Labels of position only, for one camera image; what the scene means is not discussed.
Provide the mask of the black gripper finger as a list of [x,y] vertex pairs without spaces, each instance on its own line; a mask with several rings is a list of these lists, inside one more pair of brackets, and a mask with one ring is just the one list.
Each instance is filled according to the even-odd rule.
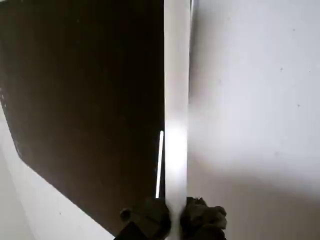
[[227,212],[222,206],[210,207],[205,200],[188,196],[180,214],[182,240],[225,240]]
[[124,228],[115,240],[165,240],[172,222],[170,210],[163,198],[147,198],[120,213]]

